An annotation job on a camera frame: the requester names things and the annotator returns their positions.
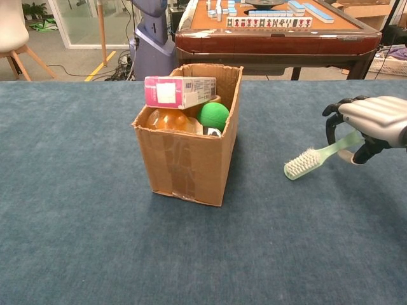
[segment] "mahjong table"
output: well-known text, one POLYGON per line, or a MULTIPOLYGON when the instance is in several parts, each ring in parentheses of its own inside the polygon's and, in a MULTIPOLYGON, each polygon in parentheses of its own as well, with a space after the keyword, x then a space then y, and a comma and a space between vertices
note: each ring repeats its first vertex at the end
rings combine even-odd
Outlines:
POLYGON ((321 0, 285 1, 268 11, 240 1, 191 0, 176 32, 176 53, 180 65, 243 65, 247 75, 294 67, 291 79, 298 79, 302 67, 333 66, 348 69, 348 79, 364 79, 381 36, 321 0))

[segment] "floor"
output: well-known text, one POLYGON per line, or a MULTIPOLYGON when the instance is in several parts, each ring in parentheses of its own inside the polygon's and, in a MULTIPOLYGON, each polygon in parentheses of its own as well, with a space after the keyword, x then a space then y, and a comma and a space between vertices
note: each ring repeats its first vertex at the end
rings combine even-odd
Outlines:
MULTIPOLYGON (((26 54, 21 54, 20 59, 25 65, 33 81, 84 81, 86 77, 92 73, 102 62, 101 50, 68 50, 65 48, 59 31, 51 32, 36 32, 29 31, 30 40, 28 46, 37 53, 37 55, 47 65, 62 65, 66 68, 68 75, 62 67, 50 67, 58 76, 57 79, 52 79, 40 66, 26 54)), ((112 51, 116 53, 108 62, 107 67, 103 67, 92 80, 103 81, 108 76, 114 73, 118 66, 120 53, 129 53, 128 50, 108 50, 107 54, 112 51)), ((292 69, 286 69, 282 76, 244 76, 245 80, 290 80, 292 69)), ((304 68, 302 69, 300 80, 340 80, 346 79, 346 75, 341 69, 334 67, 330 68, 304 68)), ((401 76, 390 74, 379 74, 369 72, 366 79, 406 79, 401 76)), ((0 81, 14 81, 13 73, 5 58, 0 59, 0 81)), ((23 76, 20 76, 21 81, 25 81, 23 76)))

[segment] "brown table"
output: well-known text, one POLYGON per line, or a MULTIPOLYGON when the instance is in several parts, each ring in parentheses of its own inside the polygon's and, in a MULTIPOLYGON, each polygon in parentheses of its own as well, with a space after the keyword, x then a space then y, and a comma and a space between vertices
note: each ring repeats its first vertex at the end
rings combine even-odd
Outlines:
MULTIPOLYGON (((344 14, 321 0, 298 0, 311 3, 334 18, 326 24, 313 17, 306 28, 230 27, 227 15, 222 21, 210 18, 206 0, 191 0, 176 32, 179 64, 196 62, 222 63, 245 67, 248 75, 282 74, 294 67, 291 79, 298 79, 302 67, 339 67, 350 70, 348 79, 364 79, 376 53, 380 31, 344 14)), ((227 1, 222 0, 227 8, 227 1)), ((235 5, 236 18, 250 18, 253 7, 235 5)), ((273 10, 288 10, 287 3, 273 10)), ((312 17, 305 12, 304 17, 312 17)))

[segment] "robotic hand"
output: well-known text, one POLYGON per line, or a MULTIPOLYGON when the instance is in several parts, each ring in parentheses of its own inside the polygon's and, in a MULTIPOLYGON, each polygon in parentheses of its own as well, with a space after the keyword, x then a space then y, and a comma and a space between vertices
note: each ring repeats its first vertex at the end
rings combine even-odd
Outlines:
POLYGON ((346 122, 359 130, 364 137, 354 154, 342 151, 339 156, 353 164, 365 164, 383 149, 407 147, 407 100, 397 97, 345 98, 328 105, 323 116, 335 113, 326 121, 329 145, 336 142, 336 126, 346 122))

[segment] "green ball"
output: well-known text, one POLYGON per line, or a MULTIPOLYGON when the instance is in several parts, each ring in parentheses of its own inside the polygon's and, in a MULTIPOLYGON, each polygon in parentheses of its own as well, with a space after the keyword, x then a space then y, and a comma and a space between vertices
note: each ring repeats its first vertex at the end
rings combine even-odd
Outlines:
POLYGON ((228 116, 229 110, 223 104, 210 102, 203 105, 197 119, 204 127, 216 128, 223 132, 228 116))

